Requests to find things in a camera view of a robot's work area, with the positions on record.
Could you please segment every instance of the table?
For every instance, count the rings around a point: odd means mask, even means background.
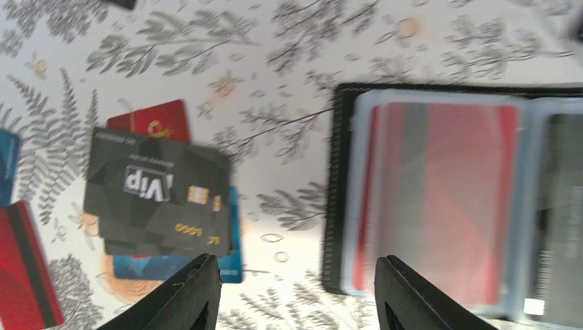
[[[374,306],[318,289],[334,86],[583,73],[559,41],[567,0],[0,3],[0,127],[25,140],[16,196],[38,221],[59,329],[93,329],[159,284],[116,280],[83,217],[87,132],[111,116],[182,98],[194,139],[234,155],[245,281],[223,287],[218,329],[377,329]]]

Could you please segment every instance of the card number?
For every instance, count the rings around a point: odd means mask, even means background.
[[[196,227],[191,227],[189,225],[184,225],[182,223],[178,223],[174,229],[177,232],[181,232],[183,234],[189,234],[190,236],[198,236],[200,237],[202,235],[202,229],[201,228],[196,228]]]

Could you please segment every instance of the table surface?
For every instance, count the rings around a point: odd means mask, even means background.
[[[377,329],[373,306],[318,288],[334,86],[583,77],[561,39],[576,1],[325,2],[0,0],[0,127],[25,140],[16,196],[32,204],[60,329],[93,329],[159,284],[113,277],[82,217],[83,175],[63,175],[89,147],[71,136],[111,116],[182,98],[194,139],[235,155],[245,281],[223,287],[218,329]],[[52,120],[70,134],[46,133]]]

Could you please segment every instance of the red card with logo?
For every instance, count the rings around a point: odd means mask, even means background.
[[[0,319],[5,330],[63,324],[44,253],[25,202],[0,209]]]
[[[183,100],[176,100],[109,118],[107,120],[107,128],[191,143],[188,118],[186,117]]]

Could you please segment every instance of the black object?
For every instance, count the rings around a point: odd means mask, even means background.
[[[217,257],[202,254],[98,330],[212,330],[220,298]]]
[[[408,89],[417,91],[448,91],[453,93],[498,94],[523,98],[583,97],[580,87],[484,87],[462,85],[366,84],[348,82],[336,87],[333,97],[332,138],[326,228],[324,229],[324,258],[322,286],[332,294],[346,294],[340,289],[342,273],[342,238],[347,200],[350,160],[351,120],[356,98],[374,89]]]
[[[114,3],[120,7],[132,10],[135,8],[135,3],[137,2],[137,0],[103,0],[106,2],[111,2]]]
[[[229,255],[229,192],[229,159],[213,148],[93,129],[83,208],[109,255]]]
[[[375,297],[381,330],[496,330],[396,256],[377,259]]]
[[[540,212],[528,299],[542,303],[529,308],[530,320],[582,328],[583,272],[579,230],[583,214],[583,115],[555,114],[547,123],[547,163],[540,194],[548,195]]]

